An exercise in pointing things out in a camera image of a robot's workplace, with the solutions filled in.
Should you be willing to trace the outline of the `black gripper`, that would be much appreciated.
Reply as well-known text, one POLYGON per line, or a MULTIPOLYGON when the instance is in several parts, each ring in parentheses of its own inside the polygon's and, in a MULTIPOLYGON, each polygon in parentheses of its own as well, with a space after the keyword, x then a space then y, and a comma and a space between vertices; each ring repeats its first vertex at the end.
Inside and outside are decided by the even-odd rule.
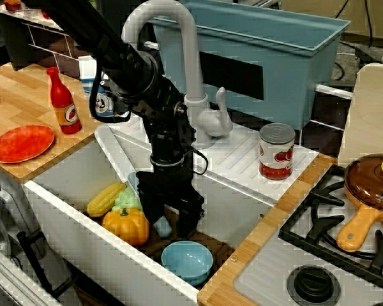
POLYGON ((192 186, 192 160, 175 167, 154 166, 152 172, 138 171, 136 178, 143 212, 150 224, 165 214, 165 205, 179 211, 177 234, 188 238, 196 229, 203 214, 203 197, 192 186))

